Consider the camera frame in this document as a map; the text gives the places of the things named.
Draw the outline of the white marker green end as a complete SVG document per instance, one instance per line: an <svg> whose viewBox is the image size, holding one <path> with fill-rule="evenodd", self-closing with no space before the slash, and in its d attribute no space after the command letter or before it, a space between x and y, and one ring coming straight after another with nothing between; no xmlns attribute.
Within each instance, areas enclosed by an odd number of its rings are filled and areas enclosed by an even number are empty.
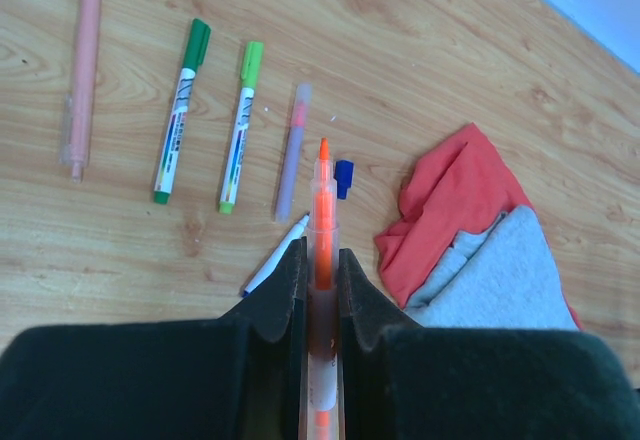
<svg viewBox="0 0 640 440"><path fill-rule="evenodd" d="M255 90L243 88L241 83L218 206L218 211L222 214L231 214L236 204Z"/></svg>

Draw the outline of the orange white pen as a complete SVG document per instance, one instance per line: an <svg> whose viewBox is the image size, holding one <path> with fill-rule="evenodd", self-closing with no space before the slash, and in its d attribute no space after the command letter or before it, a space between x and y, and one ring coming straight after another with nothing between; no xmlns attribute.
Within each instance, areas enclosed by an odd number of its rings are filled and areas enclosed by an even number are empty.
<svg viewBox="0 0 640 440"><path fill-rule="evenodd" d="M153 201L157 204L166 205L173 191L196 75L197 72L181 67L154 182Z"/></svg>

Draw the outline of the light green pen cap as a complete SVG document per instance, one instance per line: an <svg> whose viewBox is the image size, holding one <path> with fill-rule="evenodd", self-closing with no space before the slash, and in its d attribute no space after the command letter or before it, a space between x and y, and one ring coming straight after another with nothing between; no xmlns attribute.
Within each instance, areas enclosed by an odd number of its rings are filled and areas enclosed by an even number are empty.
<svg viewBox="0 0 640 440"><path fill-rule="evenodd" d="M264 44L258 41L249 41L246 44L240 79L243 88L256 89L261 68Z"/></svg>

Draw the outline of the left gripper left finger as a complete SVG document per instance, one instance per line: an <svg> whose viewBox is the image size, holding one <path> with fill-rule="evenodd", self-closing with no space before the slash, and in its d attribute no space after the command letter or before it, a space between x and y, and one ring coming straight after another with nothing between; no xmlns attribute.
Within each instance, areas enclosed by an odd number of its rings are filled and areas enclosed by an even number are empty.
<svg viewBox="0 0 640 440"><path fill-rule="evenodd" d="M53 325L1 357L5 439L296 439L307 248L216 319Z"/></svg>

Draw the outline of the purple pen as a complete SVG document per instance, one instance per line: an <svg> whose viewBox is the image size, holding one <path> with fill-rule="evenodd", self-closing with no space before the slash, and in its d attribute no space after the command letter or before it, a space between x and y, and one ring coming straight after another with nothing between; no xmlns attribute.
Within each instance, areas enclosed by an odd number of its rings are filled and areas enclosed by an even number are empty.
<svg viewBox="0 0 640 440"><path fill-rule="evenodd" d="M305 127L292 128L289 124L287 145L285 148L275 207L275 220L279 223L286 223L291 213Z"/></svg>

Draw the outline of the orange highlighter pen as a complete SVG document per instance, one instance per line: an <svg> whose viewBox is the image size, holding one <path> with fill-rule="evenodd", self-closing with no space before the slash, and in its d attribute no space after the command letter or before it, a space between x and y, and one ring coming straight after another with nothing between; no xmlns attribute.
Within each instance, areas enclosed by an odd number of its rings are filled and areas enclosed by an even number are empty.
<svg viewBox="0 0 640 440"><path fill-rule="evenodd" d="M320 141L310 184L308 264L308 414L311 439L336 437L338 399L337 183L329 143Z"/></svg>

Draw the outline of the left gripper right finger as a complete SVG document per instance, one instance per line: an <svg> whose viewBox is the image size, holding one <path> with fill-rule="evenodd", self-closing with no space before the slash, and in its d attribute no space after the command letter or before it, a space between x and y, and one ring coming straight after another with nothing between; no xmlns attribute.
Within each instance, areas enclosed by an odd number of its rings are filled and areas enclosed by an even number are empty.
<svg viewBox="0 0 640 440"><path fill-rule="evenodd" d="M349 439L635 439L639 395L599 338L426 328L339 257Z"/></svg>

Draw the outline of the pink pen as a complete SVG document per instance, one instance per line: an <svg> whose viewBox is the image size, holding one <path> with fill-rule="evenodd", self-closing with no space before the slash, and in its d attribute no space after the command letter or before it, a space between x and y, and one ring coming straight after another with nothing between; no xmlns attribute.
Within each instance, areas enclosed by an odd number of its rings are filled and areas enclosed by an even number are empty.
<svg viewBox="0 0 640 440"><path fill-rule="evenodd" d="M79 0L71 92L65 98L59 159L81 183L89 165L102 0Z"/></svg>

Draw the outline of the pink translucent pen cap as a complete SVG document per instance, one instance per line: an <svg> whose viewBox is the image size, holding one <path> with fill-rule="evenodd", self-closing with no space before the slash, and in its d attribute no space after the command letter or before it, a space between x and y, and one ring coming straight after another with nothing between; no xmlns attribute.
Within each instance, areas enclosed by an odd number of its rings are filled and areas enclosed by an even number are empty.
<svg viewBox="0 0 640 440"><path fill-rule="evenodd" d="M292 128L306 126L312 92L313 88L310 83L301 83L297 86L290 120Z"/></svg>

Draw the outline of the dark green pen cap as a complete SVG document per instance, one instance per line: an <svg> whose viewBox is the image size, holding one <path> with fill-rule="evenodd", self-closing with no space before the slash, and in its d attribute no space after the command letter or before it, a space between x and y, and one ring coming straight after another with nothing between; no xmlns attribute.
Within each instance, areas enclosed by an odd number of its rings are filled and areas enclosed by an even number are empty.
<svg viewBox="0 0 640 440"><path fill-rule="evenodd" d="M193 19L184 52L183 68L198 71L204 62L211 32L211 28L205 22L198 18Z"/></svg>

